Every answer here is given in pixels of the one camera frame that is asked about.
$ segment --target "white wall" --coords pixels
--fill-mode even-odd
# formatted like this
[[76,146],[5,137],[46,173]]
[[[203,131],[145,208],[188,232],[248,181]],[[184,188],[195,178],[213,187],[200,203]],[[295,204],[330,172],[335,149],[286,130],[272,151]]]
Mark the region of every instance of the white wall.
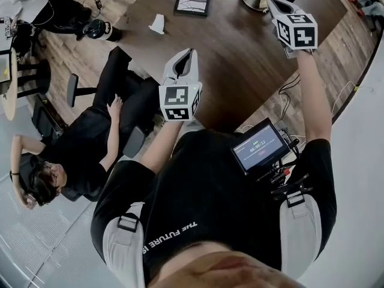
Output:
[[384,283],[384,41],[351,103],[332,128],[337,222],[308,288],[382,287]]

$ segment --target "stool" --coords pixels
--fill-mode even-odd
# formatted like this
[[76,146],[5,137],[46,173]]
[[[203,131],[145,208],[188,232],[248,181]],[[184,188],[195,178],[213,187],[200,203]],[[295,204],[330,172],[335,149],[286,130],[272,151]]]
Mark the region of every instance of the stool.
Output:
[[17,64],[17,71],[36,70],[36,74],[30,74],[17,78],[17,87],[21,87],[29,81],[35,80],[37,88],[17,93],[17,97],[21,98],[32,94],[46,94],[50,86],[50,66],[47,60],[43,60],[37,64]]

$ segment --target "wooden table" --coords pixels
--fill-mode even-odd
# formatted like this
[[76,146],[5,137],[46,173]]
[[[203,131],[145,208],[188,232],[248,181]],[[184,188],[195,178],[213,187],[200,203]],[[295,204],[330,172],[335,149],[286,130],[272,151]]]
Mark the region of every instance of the wooden table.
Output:
[[[176,0],[137,0],[118,23],[128,29],[120,46],[155,80],[165,63],[193,47],[199,55],[203,95],[196,117],[208,128],[233,131],[297,69],[272,34],[269,14],[241,0],[211,0],[207,18],[173,15]],[[340,0],[296,0],[319,26],[319,44],[345,15]],[[165,35],[148,26],[166,18]]]
[[11,74],[12,80],[8,91],[1,95],[1,103],[4,108],[4,113],[7,119],[12,121],[16,113],[17,101],[17,55],[15,50],[11,49]]

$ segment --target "buckle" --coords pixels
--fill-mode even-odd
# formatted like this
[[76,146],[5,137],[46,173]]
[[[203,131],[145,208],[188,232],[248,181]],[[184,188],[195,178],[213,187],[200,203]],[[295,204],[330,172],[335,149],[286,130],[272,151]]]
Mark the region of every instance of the buckle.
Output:
[[139,218],[137,217],[137,215],[129,212],[119,218],[118,228],[136,233],[138,223]]
[[288,208],[295,207],[304,202],[305,202],[304,196],[301,194],[300,191],[287,195]]

